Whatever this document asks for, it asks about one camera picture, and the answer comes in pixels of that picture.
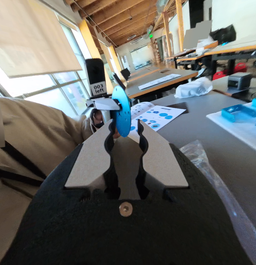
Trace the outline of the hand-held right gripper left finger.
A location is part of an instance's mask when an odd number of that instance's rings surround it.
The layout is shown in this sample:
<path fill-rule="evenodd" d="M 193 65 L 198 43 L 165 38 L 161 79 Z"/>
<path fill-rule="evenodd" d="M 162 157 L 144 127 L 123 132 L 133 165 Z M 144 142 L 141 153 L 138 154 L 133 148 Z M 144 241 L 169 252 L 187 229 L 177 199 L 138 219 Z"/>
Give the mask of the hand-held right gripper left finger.
<path fill-rule="evenodd" d="M 65 188 L 106 189 L 103 174 L 110 168 L 110 154 L 106 151 L 105 143 L 111 136 L 111 125 L 113 119 L 83 142 Z"/>

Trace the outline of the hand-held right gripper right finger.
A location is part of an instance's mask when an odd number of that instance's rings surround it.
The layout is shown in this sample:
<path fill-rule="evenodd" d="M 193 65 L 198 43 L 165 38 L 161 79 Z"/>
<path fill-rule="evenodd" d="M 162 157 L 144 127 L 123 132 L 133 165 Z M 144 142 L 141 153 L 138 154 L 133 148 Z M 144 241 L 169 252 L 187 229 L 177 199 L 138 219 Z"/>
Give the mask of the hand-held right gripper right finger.
<path fill-rule="evenodd" d="M 142 151 L 138 176 L 143 186 L 148 190 L 188 188 L 170 143 L 141 120 L 138 135 Z"/>

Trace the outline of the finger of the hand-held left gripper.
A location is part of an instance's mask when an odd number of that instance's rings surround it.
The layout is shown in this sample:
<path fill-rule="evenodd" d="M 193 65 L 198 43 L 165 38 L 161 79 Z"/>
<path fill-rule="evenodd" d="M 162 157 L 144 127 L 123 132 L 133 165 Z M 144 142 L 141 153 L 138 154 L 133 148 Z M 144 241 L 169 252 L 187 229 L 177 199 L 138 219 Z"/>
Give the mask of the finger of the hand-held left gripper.
<path fill-rule="evenodd" d="M 96 98 L 95 109 L 104 111 L 119 111 L 122 110 L 122 105 L 117 99 L 113 98 Z"/>

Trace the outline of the blue round metal plate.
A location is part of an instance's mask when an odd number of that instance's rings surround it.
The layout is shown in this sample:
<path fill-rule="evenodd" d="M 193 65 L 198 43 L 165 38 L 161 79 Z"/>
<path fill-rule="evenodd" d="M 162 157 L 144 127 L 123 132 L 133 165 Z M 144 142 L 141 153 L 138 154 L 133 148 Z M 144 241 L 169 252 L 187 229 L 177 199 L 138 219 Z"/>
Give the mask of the blue round metal plate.
<path fill-rule="evenodd" d="M 112 99 L 118 102 L 119 110 L 111 111 L 118 133 L 122 137 L 127 137 L 131 127 L 131 108 L 130 99 L 121 86 L 116 86 L 112 93 Z"/>

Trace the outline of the person's left hand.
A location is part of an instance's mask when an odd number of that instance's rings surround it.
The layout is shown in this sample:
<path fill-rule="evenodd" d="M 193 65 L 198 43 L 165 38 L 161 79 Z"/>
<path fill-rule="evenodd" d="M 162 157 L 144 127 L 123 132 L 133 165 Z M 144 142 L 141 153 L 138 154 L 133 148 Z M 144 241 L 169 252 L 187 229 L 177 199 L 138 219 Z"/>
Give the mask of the person's left hand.
<path fill-rule="evenodd" d="M 90 126 L 93 133 L 100 129 L 104 125 L 102 112 L 95 108 L 90 113 Z"/>

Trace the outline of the black office chair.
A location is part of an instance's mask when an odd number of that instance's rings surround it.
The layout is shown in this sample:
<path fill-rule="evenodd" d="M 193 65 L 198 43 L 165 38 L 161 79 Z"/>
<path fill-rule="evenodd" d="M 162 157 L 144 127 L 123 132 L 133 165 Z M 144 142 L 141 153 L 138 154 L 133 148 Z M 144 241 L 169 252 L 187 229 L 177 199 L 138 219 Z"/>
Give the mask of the black office chair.
<path fill-rule="evenodd" d="M 128 81 L 130 75 L 131 75 L 131 72 L 128 70 L 128 68 L 125 68 L 123 70 L 120 71 L 120 73 L 122 74 L 122 76 L 124 77 L 124 79 L 126 81 Z"/>

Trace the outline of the small white printed sheet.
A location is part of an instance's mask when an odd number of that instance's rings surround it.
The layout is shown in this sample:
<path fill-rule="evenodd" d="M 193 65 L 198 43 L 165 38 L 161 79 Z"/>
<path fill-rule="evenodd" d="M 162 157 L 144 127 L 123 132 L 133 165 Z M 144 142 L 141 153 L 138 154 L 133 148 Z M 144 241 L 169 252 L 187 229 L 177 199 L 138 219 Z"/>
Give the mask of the small white printed sheet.
<path fill-rule="evenodd" d="M 149 109 L 153 108 L 155 105 L 151 102 L 140 102 L 131 107 L 131 119 L 138 117 L 139 115 L 145 113 Z"/>

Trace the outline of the wooden office table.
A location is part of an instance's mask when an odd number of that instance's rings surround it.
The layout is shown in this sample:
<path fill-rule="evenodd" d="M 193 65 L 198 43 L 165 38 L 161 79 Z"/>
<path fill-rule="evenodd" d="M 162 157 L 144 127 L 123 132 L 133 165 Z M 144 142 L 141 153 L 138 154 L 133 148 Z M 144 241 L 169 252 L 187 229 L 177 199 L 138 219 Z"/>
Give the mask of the wooden office table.
<path fill-rule="evenodd" d="M 200 58 L 203 58 L 205 56 L 210 56 L 210 55 L 218 55 L 218 54 L 226 54 L 226 53 L 236 53 L 236 52 L 241 52 L 241 51 L 253 51 L 256 50 L 256 44 L 255 45 L 249 45 L 249 46 L 244 46 L 244 47 L 229 47 L 226 48 L 223 46 L 217 46 L 215 48 L 210 49 L 210 51 L 205 52 L 203 55 L 196 56 L 196 57 L 187 57 L 187 56 L 172 56 L 168 58 L 164 58 L 164 60 L 174 60 L 176 59 L 176 62 L 180 61 L 195 61 Z"/>
<path fill-rule="evenodd" d="M 170 88 L 172 85 L 179 85 L 183 81 L 196 77 L 198 71 L 182 69 L 165 69 L 153 72 L 129 81 L 125 89 L 126 95 L 130 98 L 138 98 L 151 93 L 159 93 L 161 90 Z"/>

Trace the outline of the white instruction sheet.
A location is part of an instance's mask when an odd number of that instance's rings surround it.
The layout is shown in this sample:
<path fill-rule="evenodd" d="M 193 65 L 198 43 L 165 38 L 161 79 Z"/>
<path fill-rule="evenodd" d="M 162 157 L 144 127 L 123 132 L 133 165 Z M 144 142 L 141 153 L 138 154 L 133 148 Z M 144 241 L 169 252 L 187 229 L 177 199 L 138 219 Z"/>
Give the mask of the white instruction sheet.
<path fill-rule="evenodd" d="M 184 109 L 155 105 L 145 113 L 139 115 L 134 119 L 131 119 L 131 127 L 128 137 L 133 141 L 139 143 L 138 120 L 144 122 L 154 131 L 158 131 L 168 123 L 173 121 L 175 118 L 177 118 L 179 115 L 181 115 L 184 111 Z"/>

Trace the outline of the large glass window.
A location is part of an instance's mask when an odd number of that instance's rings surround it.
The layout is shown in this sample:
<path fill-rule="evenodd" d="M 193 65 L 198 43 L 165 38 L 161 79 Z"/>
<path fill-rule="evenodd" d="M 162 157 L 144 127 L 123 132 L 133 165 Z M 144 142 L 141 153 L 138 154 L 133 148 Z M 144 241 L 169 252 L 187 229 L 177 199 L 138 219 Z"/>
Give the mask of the large glass window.
<path fill-rule="evenodd" d="M 87 113 L 90 86 L 80 33 L 60 23 L 82 70 L 30 77 L 9 78 L 0 68 L 0 96 L 25 99 L 63 111 L 76 118 Z"/>

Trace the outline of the white paper sheet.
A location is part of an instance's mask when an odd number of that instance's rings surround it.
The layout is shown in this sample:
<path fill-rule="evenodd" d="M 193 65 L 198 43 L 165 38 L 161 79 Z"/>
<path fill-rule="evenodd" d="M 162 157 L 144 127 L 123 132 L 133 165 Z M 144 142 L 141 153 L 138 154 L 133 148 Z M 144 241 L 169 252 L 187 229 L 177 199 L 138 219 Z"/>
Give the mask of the white paper sheet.
<path fill-rule="evenodd" d="M 156 85 L 156 84 L 160 84 L 160 83 L 163 83 L 163 82 L 166 82 L 166 81 L 172 80 L 172 79 L 177 78 L 177 77 L 180 77 L 180 76 L 181 76 L 181 75 L 179 75 L 179 74 L 170 74 L 170 75 L 166 75 L 166 76 L 164 76 L 164 77 L 161 77 L 161 78 L 155 79 L 155 80 L 153 80 L 153 81 L 150 81 L 150 82 L 148 82 L 148 83 L 145 83 L 145 84 L 143 84 L 143 85 L 140 85 L 138 88 L 139 88 L 140 90 L 142 90 L 142 89 L 146 89 L 146 88 L 149 88 L 149 87 L 154 86 L 154 85 Z"/>

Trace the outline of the clear plastic bag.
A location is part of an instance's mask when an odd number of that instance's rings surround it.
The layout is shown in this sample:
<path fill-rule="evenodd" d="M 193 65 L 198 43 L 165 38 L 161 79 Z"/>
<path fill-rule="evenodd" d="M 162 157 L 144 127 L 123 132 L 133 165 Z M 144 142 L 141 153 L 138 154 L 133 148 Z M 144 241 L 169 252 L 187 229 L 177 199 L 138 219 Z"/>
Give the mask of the clear plastic bag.
<path fill-rule="evenodd" d="M 181 147 L 180 151 L 203 173 L 216 190 L 230 217 L 239 242 L 252 264 L 256 265 L 256 227 L 211 166 L 202 144 L 196 140 Z"/>

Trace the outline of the white plastic bag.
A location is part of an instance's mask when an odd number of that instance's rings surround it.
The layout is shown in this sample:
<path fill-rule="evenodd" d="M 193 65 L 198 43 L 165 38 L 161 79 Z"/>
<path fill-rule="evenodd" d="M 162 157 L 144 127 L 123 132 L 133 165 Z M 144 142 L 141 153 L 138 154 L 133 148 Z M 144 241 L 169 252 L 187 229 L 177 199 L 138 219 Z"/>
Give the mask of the white plastic bag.
<path fill-rule="evenodd" d="M 212 81 L 206 77 L 198 78 L 187 84 L 179 85 L 176 88 L 175 98 L 191 98 L 208 94 L 213 89 Z"/>

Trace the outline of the white foam sheet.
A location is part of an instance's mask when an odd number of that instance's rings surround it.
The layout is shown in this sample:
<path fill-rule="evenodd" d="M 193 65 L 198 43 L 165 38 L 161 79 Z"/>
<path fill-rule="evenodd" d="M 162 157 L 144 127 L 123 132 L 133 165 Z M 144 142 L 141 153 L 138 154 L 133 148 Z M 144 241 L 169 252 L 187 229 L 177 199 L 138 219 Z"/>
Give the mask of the white foam sheet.
<path fill-rule="evenodd" d="M 253 108 L 252 102 L 244 105 Z M 221 116 L 221 110 L 206 117 L 256 151 L 256 118 L 241 119 L 232 123 Z"/>

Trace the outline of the black bag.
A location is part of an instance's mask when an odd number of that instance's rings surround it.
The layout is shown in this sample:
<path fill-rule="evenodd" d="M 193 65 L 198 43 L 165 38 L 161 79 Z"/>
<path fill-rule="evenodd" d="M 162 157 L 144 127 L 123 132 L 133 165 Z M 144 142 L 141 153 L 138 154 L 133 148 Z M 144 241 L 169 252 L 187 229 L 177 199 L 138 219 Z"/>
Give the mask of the black bag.
<path fill-rule="evenodd" d="M 236 40 L 236 31 L 233 24 L 226 28 L 217 29 L 209 34 L 214 41 L 218 41 L 218 45 L 229 43 Z"/>

